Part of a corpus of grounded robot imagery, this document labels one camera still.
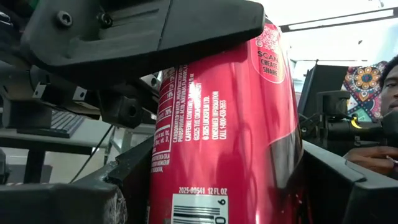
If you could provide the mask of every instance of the man's hand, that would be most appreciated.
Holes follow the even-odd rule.
[[[364,147],[350,150],[344,158],[379,174],[390,174],[393,163],[386,156],[398,158],[398,148],[389,146]]]

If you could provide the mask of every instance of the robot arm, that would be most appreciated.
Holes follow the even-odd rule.
[[[18,46],[32,66],[0,64],[3,124],[45,128],[53,107],[135,128],[157,112],[152,73],[245,42],[263,22],[250,1],[42,0]]]

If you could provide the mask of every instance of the black plastic part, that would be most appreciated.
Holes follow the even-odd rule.
[[[2,124],[5,128],[49,128],[51,113],[51,108],[34,101],[4,99]]]
[[[148,138],[118,156],[118,169],[112,170],[108,175],[108,181],[119,186],[126,199],[128,223],[131,224],[146,222],[153,144],[154,138]]]
[[[126,215],[123,196],[117,186],[103,182],[110,168],[100,169],[86,184],[0,187],[0,201],[7,202],[0,204],[1,223],[122,224],[115,215]]]
[[[351,95],[348,91],[323,91],[317,93],[317,112],[339,118],[347,117],[347,100]]]
[[[9,177],[9,168],[7,165],[6,154],[0,149],[0,185],[6,184]]]
[[[398,111],[393,110],[383,116],[382,126],[387,145],[398,147]]]
[[[314,224],[396,222],[398,182],[303,142]]]
[[[317,113],[317,93],[341,90],[348,67],[315,65],[307,73],[298,103],[298,112],[306,117]]]
[[[100,93],[103,121],[115,126],[135,128],[141,124],[144,110],[137,99]]]
[[[40,1],[22,52],[40,68],[97,90],[217,54],[261,34],[264,24],[262,5],[251,1],[156,0],[118,9],[102,3]],[[98,22],[104,10],[113,20],[107,29]],[[58,11],[73,18],[68,29],[54,23]]]
[[[40,183],[45,151],[29,150],[25,168],[24,183]]]
[[[145,223],[153,143],[151,137],[72,184],[0,186],[7,202],[0,203],[1,223]]]

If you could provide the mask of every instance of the gray surface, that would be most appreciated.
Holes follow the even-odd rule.
[[[71,138],[56,138],[50,136],[38,136],[33,134],[19,134],[17,133],[16,129],[0,129],[0,137],[38,141],[42,143],[51,142],[57,144],[67,144],[71,146],[96,147],[96,145],[101,141],[101,138],[104,136],[109,127],[110,124],[108,123],[92,119],[85,119]],[[109,137],[110,133],[105,137],[100,147],[108,146]]]

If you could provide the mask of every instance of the black wire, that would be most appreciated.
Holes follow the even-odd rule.
[[[72,183],[73,181],[76,180],[76,178],[80,175],[80,173],[83,171],[83,169],[87,166],[87,163],[90,161],[90,159],[94,156],[94,154],[98,151],[98,148],[100,147],[100,145],[102,144],[102,142],[104,141],[105,137],[109,134],[109,132],[112,130],[113,125],[111,125],[108,130],[106,131],[106,133],[104,134],[104,136],[102,137],[102,139],[99,141],[99,143],[97,144],[97,146],[95,147],[94,151],[90,154],[90,156],[88,157],[88,159],[86,160],[86,162],[83,164],[83,166],[80,168],[79,172],[77,172],[76,176],[69,182]]]

